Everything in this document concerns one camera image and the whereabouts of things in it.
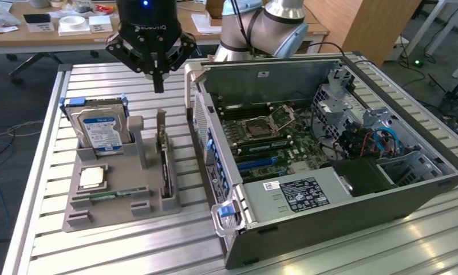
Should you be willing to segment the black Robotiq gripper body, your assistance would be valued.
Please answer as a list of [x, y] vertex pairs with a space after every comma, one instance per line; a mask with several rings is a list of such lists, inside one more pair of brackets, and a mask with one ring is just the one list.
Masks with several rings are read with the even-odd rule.
[[175, 1], [117, 1], [118, 33], [131, 48], [158, 57], [158, 33], [179, 32]]

